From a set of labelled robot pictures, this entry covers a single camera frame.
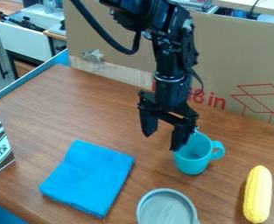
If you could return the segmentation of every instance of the yellow corn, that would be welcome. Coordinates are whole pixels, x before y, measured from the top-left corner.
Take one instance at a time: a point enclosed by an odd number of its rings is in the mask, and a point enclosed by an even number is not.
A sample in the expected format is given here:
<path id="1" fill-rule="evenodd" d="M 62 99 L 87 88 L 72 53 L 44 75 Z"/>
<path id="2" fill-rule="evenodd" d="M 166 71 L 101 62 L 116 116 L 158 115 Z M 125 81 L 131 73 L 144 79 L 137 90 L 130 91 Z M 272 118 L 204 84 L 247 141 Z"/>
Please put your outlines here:
<path id="1" fill-rule="evenodd" d="M 247 177 L 243 214 L 253 223 L 261 223 L 270 215 L 272 179 L 270 171 L 262 165 L 254 167 Z"/>

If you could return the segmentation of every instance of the cable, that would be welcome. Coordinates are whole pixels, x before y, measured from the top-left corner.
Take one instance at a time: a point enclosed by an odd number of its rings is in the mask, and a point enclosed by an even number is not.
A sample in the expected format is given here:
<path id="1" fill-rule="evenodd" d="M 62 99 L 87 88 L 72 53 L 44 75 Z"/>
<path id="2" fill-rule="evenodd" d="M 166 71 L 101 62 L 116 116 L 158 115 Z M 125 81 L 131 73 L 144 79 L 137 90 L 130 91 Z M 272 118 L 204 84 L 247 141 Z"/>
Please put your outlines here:
<path id="1" fill-rule="evenodd" d="M 194 93 L 186 86 L 186 82 L 185 82 L 186 90 L 190 95 L 200 95 L 203 92 L 203 89 L 204 89 L 203 81 L 202 81 L 201 77 L 192 68 L 189 68 L 189 72 L 200 83 L 201 88 L 200 88 L 200 91 L 198 93 Z"/>
<path id="2" fill-rule="evenodd" d="M 256 0 L 255 3 L 253 4 L 253 6 L 251 8 L 251 11 L 248 14 L 248 18 L 251 18 L 253 10 L 254 10 L 254 8 L 255 8 L 255 6 L 257 5 L 258 2 L 259 2 L 259 0 Z"/>
<path id="3" fill-rule="evenodd" d="M 133 39 L 133 45 L 132 49 L 129 50 L 122 45 L 120 45 L 118 42 L 116 42 L 103 28 L 98 22 L 95 20 L 95 18 L 91 15 L 91 13 L 86 9 L 86 7 L 83 5 L 83 3 L 80 0 L 70 0 L 76 10 L 89 22 L 89 24 L 95 29 L 98 34 L 112 47 L 114 47 L 117 51 L 121 53 L 125 53 L 127 55 L 131 55 L 137 52 L 140 39 L 141 39 L 141 31 L 136 31 L 135 38 Z"/>

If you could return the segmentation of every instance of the mug handle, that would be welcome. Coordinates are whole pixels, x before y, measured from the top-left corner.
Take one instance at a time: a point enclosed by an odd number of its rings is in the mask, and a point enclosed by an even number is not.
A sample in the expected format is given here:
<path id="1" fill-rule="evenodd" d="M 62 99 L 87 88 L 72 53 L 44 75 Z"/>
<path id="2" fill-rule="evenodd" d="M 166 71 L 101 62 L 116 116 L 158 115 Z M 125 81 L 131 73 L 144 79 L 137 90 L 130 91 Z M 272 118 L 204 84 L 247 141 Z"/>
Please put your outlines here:
<path id="1" fill-rule="evenodd" d="M 210 159 L 215 160 L 222 158 L 225 155 L 225 148 L 221 142 L 218 141 L 212 141 L 212 147 L 213 147 L 213 152 L 211 154 Z"/>

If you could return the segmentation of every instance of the wooden table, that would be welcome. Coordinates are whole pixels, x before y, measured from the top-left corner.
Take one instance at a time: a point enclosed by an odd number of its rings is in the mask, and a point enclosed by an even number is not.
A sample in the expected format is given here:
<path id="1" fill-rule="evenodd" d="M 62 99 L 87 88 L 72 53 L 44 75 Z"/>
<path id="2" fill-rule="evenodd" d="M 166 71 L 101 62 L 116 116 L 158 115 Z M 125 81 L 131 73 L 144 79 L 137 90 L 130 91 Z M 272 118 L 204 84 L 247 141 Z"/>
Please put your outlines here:
<path id="1" fill-rule="evenodd" d="M 0 206 L 30 223 L 136 223 L 136 208 L 148 191 L 169 187 L 197 207 L 202 224 L 248 223 L 242 215 L 244 181 L 255 165 L 273 175 L 274 127 L 210 107 L 192 105 L 200 130 L 220 140 L 227 155 L 199 176 L 178 171 L 168 150 L 172 127 L 160 123 L 149 138 L 141 133 L 137 88 L 55 66 L 0 100 L 0 120 L 17 162 L 0 172 Z M 126 184 L 104 220 L 43 197 L 38 185 L 63 158 L 74 139 L 136 157 Z"/>
<path id="2" fill-rule="evenodd" d="M 53 33 L 53 32 L 50 32 L 48 30 L 43 31 L 43 34 L 48 36 L 48 37 L 54 38 L 54 39 L 60 39 L 60 40 L 67 41 L 67 37 L 65 35 L 60 35 L 60 34 L 57 34 L 57 33 Z"/>
<path id="3" fill-rule="evenodd" d="M 11 0 L 0 0 L 0 11 L 8 16 L 23 8 L 24 6 L 21 3 L 16 3 Z"/>
<path id="4" fill-rule="evenodd" d="M 256 0 L 213 0 L 214 5 L 236 10 L 250 11 Z M 260 0 L 253 10 L 274 16 L 274 0 Z"/>

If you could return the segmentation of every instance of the gray bowl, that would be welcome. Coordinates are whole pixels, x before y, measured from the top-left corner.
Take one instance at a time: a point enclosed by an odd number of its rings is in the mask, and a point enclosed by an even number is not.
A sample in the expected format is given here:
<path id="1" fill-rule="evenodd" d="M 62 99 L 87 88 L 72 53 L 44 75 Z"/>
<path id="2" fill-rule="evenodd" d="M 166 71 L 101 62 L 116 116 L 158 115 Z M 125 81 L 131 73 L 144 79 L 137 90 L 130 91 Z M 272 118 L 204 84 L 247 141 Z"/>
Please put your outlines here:
<path id="1" fill-rule="evenodd" d="M 196 208 L 183 193 L 169 188 L 150 191 L 137 205 L 138 224 L 200 224 Z"/>

